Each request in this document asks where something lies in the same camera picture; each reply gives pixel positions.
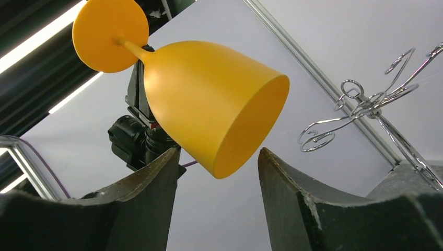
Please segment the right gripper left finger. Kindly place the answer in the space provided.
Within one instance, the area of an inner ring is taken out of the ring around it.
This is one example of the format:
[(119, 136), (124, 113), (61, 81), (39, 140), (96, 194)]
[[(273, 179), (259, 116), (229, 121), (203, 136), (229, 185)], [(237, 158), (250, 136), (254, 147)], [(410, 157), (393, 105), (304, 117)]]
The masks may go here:
[(166, 250), (179, 154), (153, 162), (83, 199), (1, 195), (1, 250)]

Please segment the yellow wine glass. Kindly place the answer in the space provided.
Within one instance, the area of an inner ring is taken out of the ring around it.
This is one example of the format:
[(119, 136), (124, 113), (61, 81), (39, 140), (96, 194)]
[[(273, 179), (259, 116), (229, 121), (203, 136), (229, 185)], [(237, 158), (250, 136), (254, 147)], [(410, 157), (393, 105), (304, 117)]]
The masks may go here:
[(179, 41), (149, 52), (148, 37), (135, 1), (87, 1), (72, 30), (78, 57), (93, 70), (116, 73), (141, 61), (159, 125), (213, 177), (230, 176), (271, 131), (289, 78), (213, 42)]

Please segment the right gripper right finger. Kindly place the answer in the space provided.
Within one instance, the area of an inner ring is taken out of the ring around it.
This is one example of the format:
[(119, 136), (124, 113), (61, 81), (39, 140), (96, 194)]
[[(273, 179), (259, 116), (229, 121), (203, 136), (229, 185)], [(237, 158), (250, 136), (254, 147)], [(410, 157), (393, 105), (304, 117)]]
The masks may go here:
[(442, 250), (442, 194), (370, 200), (328, 186), (267, 148), (258, 172), (272, 250)]

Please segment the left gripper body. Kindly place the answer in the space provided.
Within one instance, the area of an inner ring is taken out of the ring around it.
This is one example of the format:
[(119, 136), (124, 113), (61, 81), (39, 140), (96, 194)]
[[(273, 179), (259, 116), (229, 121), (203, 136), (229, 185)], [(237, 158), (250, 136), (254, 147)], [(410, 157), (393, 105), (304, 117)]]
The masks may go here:
[(144, 65), (137, 59), (125, 96), (129, 115), (123, 115), (108, 129), (111, 151), (137, 171), (166, 150), (181, 147), (159, 125), (148, 104), (144, 88)]

